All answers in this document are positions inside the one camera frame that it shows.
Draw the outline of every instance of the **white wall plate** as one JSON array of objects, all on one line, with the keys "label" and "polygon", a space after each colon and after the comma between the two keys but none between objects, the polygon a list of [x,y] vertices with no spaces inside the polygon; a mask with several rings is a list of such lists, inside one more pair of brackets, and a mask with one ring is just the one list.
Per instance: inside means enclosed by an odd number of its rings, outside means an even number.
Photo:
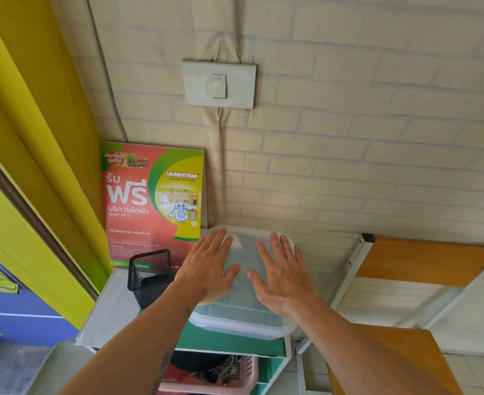
[{"label": "white wall plate", "polygon": [[[186,60],[182,67],[188,105],[253,109],[256,65]],[[225,75],[225,98],[218,98],[218,75]]]}]

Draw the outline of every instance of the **person's right arm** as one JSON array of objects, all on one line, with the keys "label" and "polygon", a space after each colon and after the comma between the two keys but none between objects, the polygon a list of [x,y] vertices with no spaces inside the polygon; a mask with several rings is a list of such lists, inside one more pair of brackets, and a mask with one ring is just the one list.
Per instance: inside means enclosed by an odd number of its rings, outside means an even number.
[{"label": "person's right arm", "polygon": [[452,395],[426,372],[392,352],[335,312],[322,300],[304,264],[300,247],[271,236],[274,261],[262,242],[257,247],[267,283],[248,272],[257,298],[272,312],[295,319],[328,362],[347,395]]}]

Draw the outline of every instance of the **hand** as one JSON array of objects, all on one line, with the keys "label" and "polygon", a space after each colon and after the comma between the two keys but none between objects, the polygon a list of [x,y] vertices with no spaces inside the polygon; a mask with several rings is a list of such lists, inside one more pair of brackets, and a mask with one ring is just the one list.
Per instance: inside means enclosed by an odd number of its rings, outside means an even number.
[{"label": "hand", "polygon": [[271,312],[281,316],[289,316],[294,308],[303,302],[311,302],[319,298],[300,247],[295,245],[295,253],[291,250],[285,235],[271,233],[274,261],[262,241],[257,241],[257,249],[264,262],[268,282],[264,283],[260,274],[254,270],[247,272],[247,277],[255,287],[257,299]]},{"label": "hand", "polygon": [[226,232],[227,229],[222,227],[220,231],[213,230],[207,239],[200,237],[176,273],[175,281],[186,281],[190,286],[196,285],[204,293],[199,305],[214,302],[226,294],[240,271],[240,265],[232,265],[224,274],[227,254],[233,243],[233,237],[227,237],[218,251]]}]

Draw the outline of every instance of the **tattoo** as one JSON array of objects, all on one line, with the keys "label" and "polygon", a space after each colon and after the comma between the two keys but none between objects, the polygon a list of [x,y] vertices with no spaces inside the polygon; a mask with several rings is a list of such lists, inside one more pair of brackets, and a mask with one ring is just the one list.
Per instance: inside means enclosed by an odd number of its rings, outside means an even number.
[{"label": "tattoo", "polygon": [[176,343],[171,349],[168,349],[165,351],[164,358],[161,360],[161,365],[160,365],[160,375],[154,382],[154,387],[153,391],[151,392],[152,395],[156,395],[158,393],[158,389],[160,388],[161,381],[164,379],[164,374],[165,371],[167,370],[167,366],[169,365],[169,362],[171,361],[171,358],[173,357],[173,353],[176,348]]}]

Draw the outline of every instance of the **person's left arm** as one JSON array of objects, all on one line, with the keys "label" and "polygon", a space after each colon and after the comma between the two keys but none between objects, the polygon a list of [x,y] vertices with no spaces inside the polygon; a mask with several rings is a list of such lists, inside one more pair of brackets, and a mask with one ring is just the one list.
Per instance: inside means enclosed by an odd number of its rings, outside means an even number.
[{"label": "person's left arm", "polygon": [[156,394],[184,326],[198,304],[225,294],[240,270],[223,274],[232,238],[226,229],[195,244],[171,285],[81,369],[58,395]]}]

